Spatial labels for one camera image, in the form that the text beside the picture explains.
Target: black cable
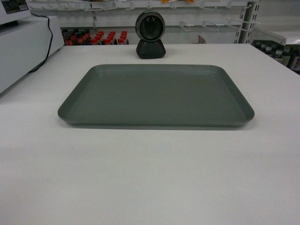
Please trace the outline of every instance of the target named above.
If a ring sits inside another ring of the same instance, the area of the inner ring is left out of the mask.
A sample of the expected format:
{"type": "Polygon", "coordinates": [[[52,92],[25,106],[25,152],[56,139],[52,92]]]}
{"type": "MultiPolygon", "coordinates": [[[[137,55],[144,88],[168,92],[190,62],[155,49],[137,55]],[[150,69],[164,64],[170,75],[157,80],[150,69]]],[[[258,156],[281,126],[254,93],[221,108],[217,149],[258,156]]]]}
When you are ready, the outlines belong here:
{"type": "Polygon", "coordinates": [[[49,43],[49,48],[48,48],[48,52],[47,52],[47,55],[46,55],[46,58],[44,59],[44,61],[42,61],[40,64],[38,64],[36,67],[34,67],[31,71],[29,71],[29,73],[33,73],[33,72],[36,72],[48,59],[49,57],[49,53],[50,53],[50,49],[51,49],[51,45],[52,45],[52,40],[53,40],[53,33],[52,33],[52,30],[50,28],[50,18],[48,16],[45,16],[45,15],[36,15],[36,14],[33,14],[31,13],[32,15],[34,16],[37,16],[37,17],[45,17],[48,19],[48,29],[51,33],[51,39],[50,39],[50,43],[49,43]]]}

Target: product display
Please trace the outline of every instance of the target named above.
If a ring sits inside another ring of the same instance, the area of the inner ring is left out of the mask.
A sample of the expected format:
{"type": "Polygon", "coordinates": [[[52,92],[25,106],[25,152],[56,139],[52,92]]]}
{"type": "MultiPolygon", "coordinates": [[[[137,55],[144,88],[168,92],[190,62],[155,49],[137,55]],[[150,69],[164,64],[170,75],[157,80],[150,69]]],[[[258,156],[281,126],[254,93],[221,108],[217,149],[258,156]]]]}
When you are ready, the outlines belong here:
{"type": "MultiPolygon", "coordinates": [[[[74,29],[62,29],[61,30],[65,45],[118,45],[118,38],[116,31],[110,31],[106,38],[104,37],[104,31],[100,30],[95,35],[91,35],[89,29],[80,30],[79,28],[74,29]]],[[[120,38],[124,39],[122,45],[128,45],[127,31],[123,30],[120,33],[120,38]]]]}

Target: red bottle cap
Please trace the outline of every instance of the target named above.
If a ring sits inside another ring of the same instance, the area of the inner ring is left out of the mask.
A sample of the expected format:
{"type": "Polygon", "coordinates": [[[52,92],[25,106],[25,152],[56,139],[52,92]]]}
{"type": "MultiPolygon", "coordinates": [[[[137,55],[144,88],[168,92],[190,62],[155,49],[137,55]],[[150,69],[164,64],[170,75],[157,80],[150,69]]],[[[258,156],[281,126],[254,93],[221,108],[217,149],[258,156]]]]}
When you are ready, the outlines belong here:
{"type": "Polygon", "coordinates": [[[97,39],[93,38],[93,39],[90,40],[90,43],[91,43],[91,44],[97,44],[98,41],[97,41],[97,39]]]}
{"type": "Polygon", "coordinates": [[[66,45],[73,45],[73,43],[71,40],[69,40],[69,41],[66,41],[66,45]]]}
{"type": "Polygon", "coordinates": [[[77,44],[83,44],[83,39],[82,38],[77,38],[76,42],[77,42],[77,44]]]}
{"type": "Polygon", "coordinates": [[[124,39],[119,38],[119,39],[118,39],[118,44],[120,45],[120,44],[123,44],[123,43],[124,43],[124,39]]]}
{"type": "Polygon", "coordinates": [[[110,40],[109,38],[105,38],[105,39],[104,39],[104,43],[105,43],[106,45],[109,45],[109,44],[111,43],[111,40],[110,40]]]}
{"type": "Polygon", "coordinates": [[[100,35],[96,35],[96,36],[95,36],[95,39],[96,39],[97,41],[99,41],[99,40],[101,40],[101,36],[100,36],[100,35]]]}

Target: bottle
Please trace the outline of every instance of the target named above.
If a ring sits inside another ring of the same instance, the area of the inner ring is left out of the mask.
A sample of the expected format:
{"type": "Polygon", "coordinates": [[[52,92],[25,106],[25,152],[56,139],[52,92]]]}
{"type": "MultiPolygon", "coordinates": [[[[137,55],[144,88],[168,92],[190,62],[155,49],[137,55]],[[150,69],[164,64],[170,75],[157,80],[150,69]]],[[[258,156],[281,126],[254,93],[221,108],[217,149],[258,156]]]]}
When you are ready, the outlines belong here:
{"type": "Polygon", "coordinates": [[[115,41],[115,39],[114,39],[114,34],[113,34],[113,33],[109,33],[109,34],[107,35],[107,38],[109,38],[109,39],[112,40],[112,45],[117,45],[117,44],[118,44],[118,43],[117,43],[117,40],[115,41]]]}
{"type": "Polygon", "coordinates": [[[98,31],[97,34],[101,34],[101,36],[103,36],[103,35],[104,35],[104,31],[103,31],[103,30],[100,30],[100,31],[98,31]]]}
{"type": "Polygon", "coordinates": [[[124,44],[125,44],[125,45],[128,45],[128,44],[129,44],[128,39],[127,39],[127,35],[126,35],[126,34],[121,34],[120,38],[124,39],[124,42],[125,42],[124,44]]]}
{"type": "Polygon", "coordinates": [[[291,53],[290,53],[290,47],[289,46],[285,46],[283,48],[283,52],[282,52],[282,58],[283,58],[283,65],[286,67],[290,58],[291,58],[291,53]]]}
{"type": "Polygon", "coordinates": [[[271,46],[267,46],[266,47],[266,52],[265,52],[268,56],[272,57],[272,47],[271,46]]]}
{"type": "Polygon", "coordinates": [[[273,57],[274,60],[283,64],[283,57],[282,57],[282,50],[276,50],[275,56],[273,57]]]}
{"type": "Polygon", "coordinates": [[[124,44],[124,39],[119,38],[119,39],[118,39],[118,45],[123,45],[123,44],[124,44]]]}
{"type": "Polygon", "coordinates": [[[101,36],[100,35],[97,34],[94,39],[97,40],[97,44],[98,45],[102,45],[102,40],[101,40],[101,36]]]}
{"type": "Polygon", "coordinates": [[[291,52],[291,57],[289,62],[287,63],[287,67],[292,69],[292,64],[294,63],[294,60],[296,58],[296,56],[298,55],[299,51],[298,50],[294,50],[291,52]]]}
{"type": "Polygon", "coordinates": [[[76,45],[83,45],[83,39],[80,32],[76,33],[76,45]]]}
{"type": "Polygon", "coordinates": [[[260,50],[265,53],[267,48],[267,44],[262,44],[260,50]]]}
{"type": "Polygon", "coordinates": [[[298,53],[291,66],[291,70],[294,71],[297,74],[300,74],[300,53],[298,53]]]}
{"type": "Polygon", "coordinates": [[[90,30],[89,29],[84,29],[84,32],[85,32],[86,41],[87,41],[87,43],[89,45],[90,44],[90,40],[91,40],[90,30]]]}
{"type": "Polygon", "coordinates": [[[261,42],[261,41],[256,41],[256,42],[254,43],[254,47],[257,48],[257,49],[260,49],[261,46],[262,46],[262,42],[261,42]]]}
{"type": "Polygon", "coordinates": [[[86,39],[86,36],[85,36],[85,32],[84,31],[81,31],[81,38],[83,40],[83,45],[88,45],[88,41],[86,39]]]}
{"type": "Polygon", "coordinates": [[[72,45],[76,45],[76,34],[73,31],[71,32],[71,41],[72,45]]]}
{"type": "Polygon", "coordinates": [[[111,45],[111,40],[109,38],[104,39],[104,44],[105,45],[111,45]]]}
{"type": "Polygon", "coordinates": [[[73,45],[73,43],[71,41],[71,36],[70,35],[66,35],[64,37],[64,39],[65,39],[65,45],[68,45],[68,46],[73,45]]]}
{"type": "Polygon", "coordinates": [[[90,44],[91,44],[91,45],[98,45],[97,39],[92,38],[92,39],[90,40],[90,44]]]}

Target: store shelf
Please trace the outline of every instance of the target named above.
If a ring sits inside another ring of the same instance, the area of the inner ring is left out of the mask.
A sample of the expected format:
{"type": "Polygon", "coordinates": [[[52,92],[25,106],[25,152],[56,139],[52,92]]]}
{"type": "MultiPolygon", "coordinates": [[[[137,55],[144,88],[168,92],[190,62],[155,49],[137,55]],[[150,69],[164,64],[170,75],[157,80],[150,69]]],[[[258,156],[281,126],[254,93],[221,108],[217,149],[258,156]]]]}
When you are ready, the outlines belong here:
{"type": "Polygon", "coordinates": [[[135,8],[185,8],[197,7],[201,9],[247,9],[248,2],[255,0],[195,0],[194,3],[186,1],[171,0],[162,3],[159,0],[115,0],[89,2],[79,0],[30,0],[31,10],[42,11],[103,11],[123,8],[126,10],[135,8]]]}
{"type": "Polygon", "coordinates": [[[281,45],[300,45],[300,24],[298,25],[256,25],[252,40],[271,40],[281,45]]]}

